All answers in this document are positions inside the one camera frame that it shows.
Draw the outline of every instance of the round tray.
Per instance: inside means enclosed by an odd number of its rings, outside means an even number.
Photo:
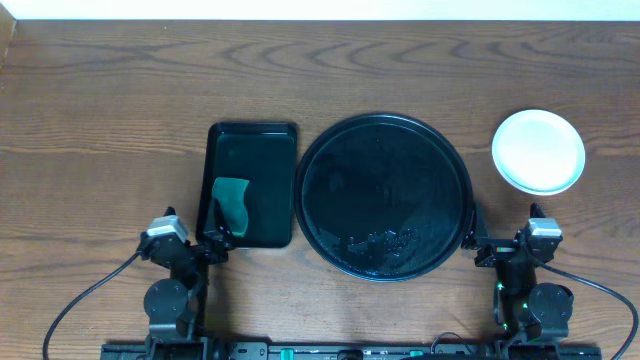
[[[295,210],[313,248],[356,277],[425,274],[460,245],[473,194],[462,159],[433,128],[394,114],[344,120],[304,154]]]

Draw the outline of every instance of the black cable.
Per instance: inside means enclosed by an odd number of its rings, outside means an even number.
[[[462,336],[460,336],[460,335],[458,335],[458,334],[456,334],[456,333],[454,333],[454,332],[452,332],[452,331],[446,331],[446,332],[443,332],[442,334],[438,335],[438,337],[436,337],[436,339],[435,339],[435,340],[433,340],[433,343],[431,344],[431,348],[430,348],[430,350],[431,350],[431,353],[432,353],[432,354],[435,354],[435,353],[436,353],[436,345],[438,345],[438,343],[440,342],[440,339],[441,339],[443,336],[446,336],[446,335],[453,335],[453,336],[457,336],[457,337],[458,337],[458,339],[460,339],[460,340],[464,340],[464,339],[462,338]],[[463,345],[464,345],[464,347],[465,347],[465,348],[467,348],[467,351],[469,352],[469,354],[470,354],[470,355],[473,355],[473,354],[474,354],[474,352],[473,352],[473,351],[471,351],[471,348],[469,348],[469,345],[467,345],[467,344],[463,344]]]
[[[73,308],[78,302],[80,302],[80,300],[84,299],[87,295],[91,294],[95,289],[97,289],[100,286],[104,285],[107,281],[113,279],[116,275],[121,273],[122,270],[126,269],[127,266],[131,265],[131,263],[136,258],[138,258],[138,256],[140,256],[140,253],[135,253],[132,257],[129,258],[129,260],[125,261],[125,263],[120,265],[120,267],[117,268],[114,272],[112,272],[111,274],[107,275],[107,277],[105,277],[104,279],[102,279],[102,280],[98,281],[97,283],[95,283],[95,285],[93,285],[92,287],[90,287],[87,290],[85,290],[82,294],[78,295],[78,297],[73,299],[73,301],[70,302],[69,305],[67,305],[67,307],[64,308],[64,310],[62,310],[60,315],[58,315],[58,317],[51,324],[51,327],[49,328],[49,331],[47,331],[47,336],[44,337],[44,342],[42,343],[42,358],[44,360],[49,360],[49,341],[51,341],[51,336],[53,336],[53,332],[56,330],[56,327],[58,326],[58,324],[60,323],[62,318],[65,315],[67,315],[69,310],[71,310],[71,308]]]
[[[619,293],[609,289],[606,286],[600,285],[596,282],[593,282],[591,280],[587,280],[583,277],[577,276],[577,275],[573,275],[570,274],[566,271],[562,271],[562,270],[558,270],[556,268],[553,268],[547,264],[545,264],[544,262],[542,262],[540,259],[538,259],[537,257],[535,257],[532,253],[531,250],[529,249],[528,245],[525,245],[522,247],[525,251],[525,253],[527,254],[527,256],[529,256],[529,258],[531,258],[531,260],[533,261],[533,263],[545,270],[551,271],[552,273],[556,273],[558,275],[562,275],[566,278],[569,278],[571,280],[583,283],[585,285],[589,285],[591,287],[594,287],[602,292],[605,292],[611,296],[613,296],[614,298],[622,301],[625,305],[627,305],[627,307],[629,307],[629,310],[631,310],[631,314],[633,316],[633,323],[631,325],[631,331],[629,332],[629,336],[627,336],[627,340],[625,340],[624,344],[622,344],[622,347],[620,347],[620,350],[618,350],[618,352],[613,355],[613,357],[611,358],[611,360],[618,360],[622,357],[622,354],[624,354],[625,351],[627,351],[627,348],[629,348],[629,345],[631,345],[631,342],[633,341],[633,338],[636,336],[636,332],[638,331],[638,310],[636,310],[636,307],[633,306],[633,303],[631,301],[629,301],[629,299],[627,299],[626,297],[620,295]]]

